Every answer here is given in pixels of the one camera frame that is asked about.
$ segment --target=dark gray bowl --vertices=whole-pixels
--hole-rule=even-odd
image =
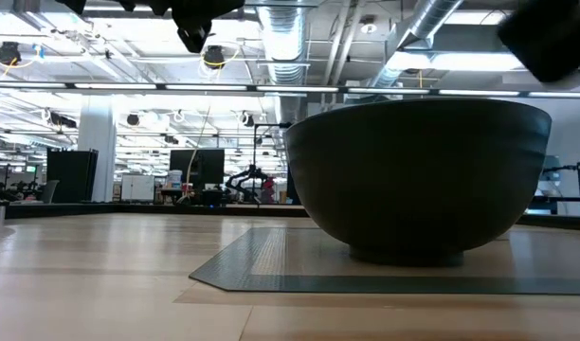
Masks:
[[[515,102],[415,99],[310,117],[285,138],[305,209],[354,257],[456,265],[524,212],[551,125]]]

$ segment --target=computer monitor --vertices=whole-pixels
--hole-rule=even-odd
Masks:
[[[182,182],[187,182],[187,168],[195,150],[176,150],[170,153],[170,171],[183,171]],[[193,184],[222,184],[225,177],[225,150],[197,150],[190,170]]]

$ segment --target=ventilation duct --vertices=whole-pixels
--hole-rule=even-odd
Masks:
[[[431,47],[433,36],[457,9],[462,0],[419,0],[414,8],[414,14],[407,20],[394,25],[387,39],[387,56],[389,60],[398,49],[417,44],[414,48],[427,49]],[[378,72],[372,79],[371,87],[391,87],[404,70],[389,68],[390,63]]]
[[[259,7],[257,13],[263,25],[265,56],[267,60],[280,62],[268,66],[271,81],[276,85],[304,84],[305,67],[291,62],[302,62],[305,56],[306,10]],[[275,103],[278,123],[305,119],[306,106],[305,98],[279,96]]]

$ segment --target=wall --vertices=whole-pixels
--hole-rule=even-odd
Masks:
[[[580,161],[580,99],[504,99],[529,104],[546,111],[553,119],[548,155],[559,156],[562,165]],[[564,196],[578,196],[575,171],[564,170],[559,189]],[[558,206],[559,214],[580,215],[580,203]]]

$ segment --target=white column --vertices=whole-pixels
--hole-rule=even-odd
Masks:
[[[83,96],[78,151],[99,151],[92,201],[111,202],[116,163],[117,116],[112,96]]]

